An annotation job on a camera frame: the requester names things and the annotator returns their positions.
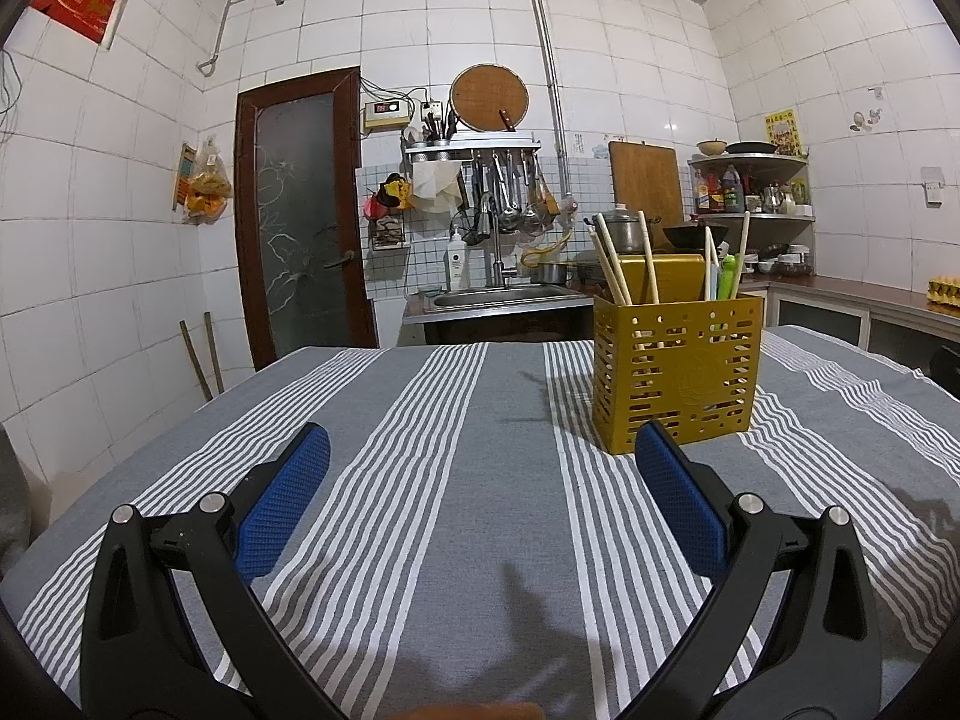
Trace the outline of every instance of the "yellow hose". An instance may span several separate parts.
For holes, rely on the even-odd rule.
[[[549,254],[551,251],[556,251],[560,247],[565,247],[566,244],[569,242],[570,238],[572,237],[573,237],[573,225],[570,225],[570,229],[568,229],[568,231],[566,231],[563,237],[560,238],[560,240],[558,240],[558,242],[556,242],[555,244],[549,245],[549,247],[530,248],[529,250],[526,250],[525,252],[523,252],[523,254],[520,255],[520,264],[525,268],[534,269],[537,265],[539,265],[539,260],[541,259],[542,256],[544,256],[545,254]],[[534,256],[536,256],[536,263],[530,265],[530,263],[527,262],[527,258],[534,257]]]

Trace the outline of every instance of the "round wooden cutting board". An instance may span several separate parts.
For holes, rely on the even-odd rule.
[[[500,111],[516,127],[527,115],[530,97],[520,77],[499,65],[474,65],[450,87],[450,104],[468,127],[486,132],[505,130]]]

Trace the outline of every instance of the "kitchen sink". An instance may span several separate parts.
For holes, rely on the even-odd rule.
[[[579,293],[553,284],[525,284],[502,289],[464,290],[459,293],[446,293],[429,298],[427,311],[451,311],[464,308],[493,308],[515,303],[544,302],[579,298]]]

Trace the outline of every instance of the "plastic bag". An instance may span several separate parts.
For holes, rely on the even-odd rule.
[[[189,220],[214,221],[224,213],[227,199],[233,196],[233,186],[212,135],[197,152],[187,186],[184,205]]]

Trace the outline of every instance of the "wooden door frame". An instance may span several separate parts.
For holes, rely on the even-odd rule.
[[[260,259],[259,215],[256,206],[256,120],[260,111],[277,103],[333,94],[333,191],[341,253],[357,252],[343,267],[347,288],[347,320],[353,346],[376,346],[373,312],[364,286],[360,256],[360,223],[357,214],[355,171],[360,166],[360,68],[346,68],[301,76],[259,86],[237,97],[237,132],[233,150],[236,165],[236,242],[240,293],[253,366],[260,370],[277,360],[270,333],[267,290]]]

